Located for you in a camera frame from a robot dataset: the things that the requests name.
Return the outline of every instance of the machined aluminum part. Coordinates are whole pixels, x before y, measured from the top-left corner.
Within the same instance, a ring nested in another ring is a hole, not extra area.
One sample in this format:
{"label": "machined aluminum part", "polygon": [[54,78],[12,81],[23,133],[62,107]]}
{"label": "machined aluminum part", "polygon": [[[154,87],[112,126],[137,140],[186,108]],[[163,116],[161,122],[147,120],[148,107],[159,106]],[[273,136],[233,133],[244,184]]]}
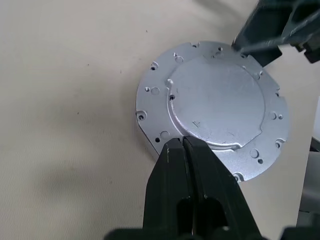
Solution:
{"label": "machined aluminum part", "polygon": [[141,80],[136,119],[152,151],[172,138],[207,142],[234,177],[268,169],[289,133],[279,85],[250,55],[213,41],[185,43],[159,56]]}

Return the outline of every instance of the beige fabric background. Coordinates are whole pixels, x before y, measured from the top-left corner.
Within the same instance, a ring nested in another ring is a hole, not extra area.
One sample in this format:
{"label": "beige fabric background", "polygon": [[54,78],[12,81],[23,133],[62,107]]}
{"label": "beige fabric background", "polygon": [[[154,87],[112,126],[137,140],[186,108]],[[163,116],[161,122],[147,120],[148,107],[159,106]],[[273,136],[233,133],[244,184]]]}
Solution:
{"label": "beige fabric background", "polygon": [[[99,240],[141,227],[154,160],[134,129],[143,72],[185,42],[231,43],[255,0],[0,1],[0,239]],[[268,66],[291,114],[278,161],[241,184],[261,232],[296,222],[319,63]]]}

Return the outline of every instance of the metal flange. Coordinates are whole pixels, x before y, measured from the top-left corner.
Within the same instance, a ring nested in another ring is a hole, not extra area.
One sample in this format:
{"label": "metal flange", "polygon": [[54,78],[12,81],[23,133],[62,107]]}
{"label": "metal flange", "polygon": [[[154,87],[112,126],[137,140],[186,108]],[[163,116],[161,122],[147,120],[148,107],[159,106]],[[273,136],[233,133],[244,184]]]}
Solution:
{"label": "metal flange", "polygon": [[239,181],[264,172],[289,133],[279,86],[230,45],[185,43],[159,56],[136,95],[138,125],[157,154],[171,138],[207,142]]}

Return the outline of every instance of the white cloth surface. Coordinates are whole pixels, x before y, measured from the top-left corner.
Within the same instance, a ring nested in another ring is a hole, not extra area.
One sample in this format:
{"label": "white cloth surface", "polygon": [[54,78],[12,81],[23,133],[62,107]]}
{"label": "white cloth surface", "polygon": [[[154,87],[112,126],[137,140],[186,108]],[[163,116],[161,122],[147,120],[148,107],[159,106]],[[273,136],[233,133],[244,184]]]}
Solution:
{"label": "white cloth surface", "polygon": [[[0,238],[99,240],[141,227],[155,161],[136,134],[135,97],[152,61],[181,43],[231,43],[255,0],[2,0]],[[267,67],[290,138],[241,183],[261,233],[297,220],[319,96],[319,63],[292,47]]]}

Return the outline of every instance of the circular aluminum part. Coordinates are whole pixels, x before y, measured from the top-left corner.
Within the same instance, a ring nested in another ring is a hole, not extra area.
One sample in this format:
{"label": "circular aluminum part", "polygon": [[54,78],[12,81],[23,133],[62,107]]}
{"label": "circular aluminum part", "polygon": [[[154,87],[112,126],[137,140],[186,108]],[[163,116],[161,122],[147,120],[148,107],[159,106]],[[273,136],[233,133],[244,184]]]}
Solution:
{"label": "circular aluminum part", "polygon": [[289,133],[279,85],[250,55],[212,41],[159,56],[139,84],[136,117],[158,155],[168,140],[194,136],[238,182],[269,168]]}

